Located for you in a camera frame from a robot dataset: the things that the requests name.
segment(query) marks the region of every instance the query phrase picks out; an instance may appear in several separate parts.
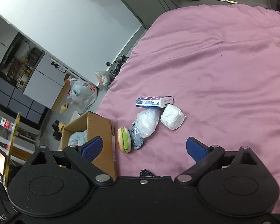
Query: tissue pack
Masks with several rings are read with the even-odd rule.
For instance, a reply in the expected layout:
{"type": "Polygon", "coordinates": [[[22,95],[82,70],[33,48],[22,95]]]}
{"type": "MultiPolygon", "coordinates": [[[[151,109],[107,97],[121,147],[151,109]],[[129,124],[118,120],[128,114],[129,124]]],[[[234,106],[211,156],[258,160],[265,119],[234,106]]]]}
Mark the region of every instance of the tissue pack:
{"type": "Polygon", "coordinates": [[[165,108],[167,105],[173,104],[173,97],[141,97],[136,99],[136,106],[142,108],[165,108]]]}

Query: bed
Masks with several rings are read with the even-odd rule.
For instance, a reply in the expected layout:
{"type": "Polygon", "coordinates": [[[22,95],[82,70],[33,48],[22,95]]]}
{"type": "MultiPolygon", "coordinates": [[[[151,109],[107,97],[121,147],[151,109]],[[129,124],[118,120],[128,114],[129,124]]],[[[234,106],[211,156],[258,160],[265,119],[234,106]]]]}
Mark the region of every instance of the bed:
{"type": "MultiPolygon", "coordinates": [[[[173,178],[195,162],[193,136],[226,150],[248,145],[280,186],[280,13],[243,4],[176,9],[161,15],[132,51],[98,114],[129,128],[141,96],[171,95],[186,119],[159,123],[140,150],[117,151],[122,176],[149,169],[173,178]]],[[[280,213],[280,198],[275,207],[280,213]]]]}

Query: clear plastic bag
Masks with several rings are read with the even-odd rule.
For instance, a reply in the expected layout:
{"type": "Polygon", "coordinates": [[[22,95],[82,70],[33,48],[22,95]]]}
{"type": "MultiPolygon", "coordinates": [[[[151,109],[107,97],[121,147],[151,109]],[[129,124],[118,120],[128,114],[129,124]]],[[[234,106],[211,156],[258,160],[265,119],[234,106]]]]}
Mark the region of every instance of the clear plastic bag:
{"type": "Polygon", "coordinates": [[[96,71],[96,78],[100,85],[107,86],[110,82],[110,73],[108,71],[96,71]]]}
{"type": "Polygon", "coordinates": [[[69,79],[70,91],[67,95],[68,99],[72,99],[76,104],[83,108],[89,108],[98,96],[96,86],[77,78],[69,79]]]}
{"type": "Polygon", "coordinates": [[[78,145],[81,146],[86,143],[86,130],[83,132],[73,133],[68,141],[68,145],[78,145]]]}
{"type": "Polygon", "coordinates": [[[160,118],[160,109],[146,109],[137,114],[135,119],[136,135],[142,138],[151,136],[160,118]]]}

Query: coca-cola bottle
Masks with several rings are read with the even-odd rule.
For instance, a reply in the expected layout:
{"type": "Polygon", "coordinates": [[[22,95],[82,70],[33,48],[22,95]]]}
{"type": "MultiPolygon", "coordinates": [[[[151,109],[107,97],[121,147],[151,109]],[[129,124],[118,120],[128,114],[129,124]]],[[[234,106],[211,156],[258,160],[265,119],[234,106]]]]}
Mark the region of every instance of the coca-cola bottle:
{"type": "Polygon", "coordinates": [[[14,131],[14,129],[15,129],[15,124],[13,124],[12,122],[4,119],[1,116],[0,116],[0,125],[3,126],[6,129],[8,129],[11,132],[14,131]]]}

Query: black shoe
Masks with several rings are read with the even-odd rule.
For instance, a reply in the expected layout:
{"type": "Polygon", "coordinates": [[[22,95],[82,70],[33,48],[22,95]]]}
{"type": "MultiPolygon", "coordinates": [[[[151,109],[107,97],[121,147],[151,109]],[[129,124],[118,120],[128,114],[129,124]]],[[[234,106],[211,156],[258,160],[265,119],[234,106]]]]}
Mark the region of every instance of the black shoe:
{"type": "Polygon", "coordinates": [[[57,140],[57,141],[60,141],[61,140],[61,137],[62,137],[62,133],[61,132],[58,132],[58,131],[55,131],[53,133],[53,136],[54,136],[54,139],[57,140]]]}
{"type": "Polygon", "coordinates": [[[52,127],[53,127],[54,131],[59,131],[59,127],[58,126],[59,126],[59,121],[56,120],[55,123],[52,124],[52,127]]]}

